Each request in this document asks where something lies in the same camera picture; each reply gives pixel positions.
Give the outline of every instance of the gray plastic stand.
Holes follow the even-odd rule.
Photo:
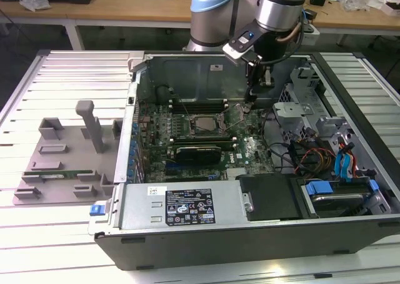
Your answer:
[[[63,127],[44,118],[42,137],[14,194],[15,205],[106,200],[113,193],[122,120],[100,126],[93,102],[79,101],[76,112],[86,127]]]

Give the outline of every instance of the open computer chassis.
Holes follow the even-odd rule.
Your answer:
[[[354,253],[399,230],[399,163],[320,54],[275,66],[251,104],[222,54],[131,67],[116,188],[89,226],[119,268]]]

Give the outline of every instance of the warning label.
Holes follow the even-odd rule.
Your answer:
[[[211,189],[166,191],[165,197],[167,225],[215,223]]]

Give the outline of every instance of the blue cable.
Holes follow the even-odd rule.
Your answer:
[[[304,20],[307,20],[307,16],[306,16],[306,12],[305,12],[304,8],[301,8],[301,10],[302,10],[302,15],[304,16]]]

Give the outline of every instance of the motherboard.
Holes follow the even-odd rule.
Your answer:
[[[274,172],[261,139],[263,113],[226,100],[141,102],[143,182],[234,180]]]

